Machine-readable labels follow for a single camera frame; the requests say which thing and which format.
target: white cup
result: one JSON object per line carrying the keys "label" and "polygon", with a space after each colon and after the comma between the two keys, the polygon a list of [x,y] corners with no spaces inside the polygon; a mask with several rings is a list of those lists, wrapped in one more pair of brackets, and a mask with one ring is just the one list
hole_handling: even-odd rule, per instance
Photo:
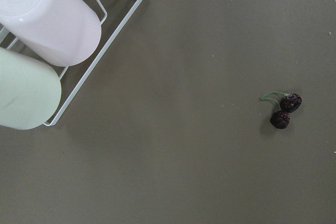
{"label": "white cup", "polygon": [[92,55],[100,20],[83,0],[0,0],[0,23],[49,63],[76,65]]}
{"label": "white cup", "polygon": [[27,130],[57,110],[61,83],[46,63],[0,48],[0,125]]}

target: green stem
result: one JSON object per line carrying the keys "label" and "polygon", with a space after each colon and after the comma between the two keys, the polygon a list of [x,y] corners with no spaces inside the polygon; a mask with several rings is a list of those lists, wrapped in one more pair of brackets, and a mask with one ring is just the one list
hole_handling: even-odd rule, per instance
{"label": "green stem", "polygon": [[272,92],[268,92],[267,94],[264,94],[262,97],[268,97],[271,94],[281,94],[283,96],[286,96],[286,93],[280,92],[280,91],[272,91]]}
{"label": "green stem", "polygon": [[267,100],[267,101],[275,102],[275,103],[278,105],[279,110],[281,110],[281,107],[280,107],[279,102],[278,102],[277,100],[275,100],[274,98],[271,98],[271,97],[264,97],[264,96],[262,96],[262,97],[260,97],[260,99],[261,99],[262,101]]}

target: gray table surface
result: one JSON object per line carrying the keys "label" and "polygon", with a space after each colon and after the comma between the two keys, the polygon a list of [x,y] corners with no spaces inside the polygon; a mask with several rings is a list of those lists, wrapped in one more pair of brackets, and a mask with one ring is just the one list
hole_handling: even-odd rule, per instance
{"label": "gray table surface", "polygon": [[0,223],[336,223],[335,49],[335,0],[144,0],[56,126],[0,127]]}

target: black fruit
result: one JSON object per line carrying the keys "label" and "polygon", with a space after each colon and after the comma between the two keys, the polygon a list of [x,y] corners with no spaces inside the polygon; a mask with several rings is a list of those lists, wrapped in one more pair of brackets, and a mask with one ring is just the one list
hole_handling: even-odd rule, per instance
{"label": "black fruit", "polygon": [[285,94],[280,101],[282,110],[291,113],[298,109],[301,105],[302,99],[298,94]]}
{"label": "black fruit", "polygon": [[278,110],[274,112],[269,120],[278,129],[285,129],[289,124],[289,114],[286,111]]}

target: metal rack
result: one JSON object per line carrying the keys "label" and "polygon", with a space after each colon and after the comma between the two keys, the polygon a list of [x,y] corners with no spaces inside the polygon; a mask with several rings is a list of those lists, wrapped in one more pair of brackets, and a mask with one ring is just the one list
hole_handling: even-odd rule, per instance
{"label": "metal rack", "polygon": [[[96,0],[96,2],[98,3],[99,7],[101,8],[101,10],[104,13],[103,18],[100,20],[100,24],[102,25],[105,22],[105,20],[107,19],[107,17],[108,17],[108,12],[106,11],[105,7],[103,6],[103,4],[101,3],[100,0]],[[128,19],[132,16],[132,14],[135,12],[135,10],[137,9],[137,7],[140,5],[141,2],[142,2],[142,0],[136,0],[134,2],[133,6],[129,9],[129,11],[127,12],[127,14],[122,19],[122,21],[120,21],[120,23],[118,24],[118,26],[116,27],[116,29],[110,35],[109,39],[103,45],[103,47],[98,52],[98,54],[95,56],[95,58],[93,59],[92,63],[89,65],[89,67],[85,71],[85,73],[81,76],[81,78],[77,82],[76,86],[70,92],[70,95],[68,95],[68,97],[66,98],[66,100],[64,101],[64,103],[61,106],[59,106],[58,110],[56,111],[56,114],[55,114],[54,118],[50,122],[48,121],[48,122],[44,123],[45,126],[52,126],[52,125],[55,125],[57,123],[57,121],[60,119],[60,117],[62,116],[62,114],[65,112],[65,110],[68,107],[69,103],[75,97],[75,95],[78,92],[78,90],[80,89],[80,87],[83,85],[83,83],[85,82],[85,80],[87,79],[87,77],[90,75],[90,73],[92,72],[92,70],[94,69],[94,67],[97,65],[98,61],[104,55],[104,53],[106,52],[106,50],[112,44],[112,42],[114,41],[114,39],[116,38],[116,36],[120,32],[120,30],[126,24],[126,22],[128,21]],[[0,43],[7,37],[8,34],[9,34],[9,31],[6,28],[3,27],[0,30]],[[11,49],[15,45],[15,43],[17,41],[18,41],[18,38],[15,38],[9,44],[9,46],[7,47],[7,49]],[[65,67],[63,69],[63,71],[60,73],[59,79],[62,79],[62,77],[64,76],[64,74],[67,71],[68,71],[68,67]]]}

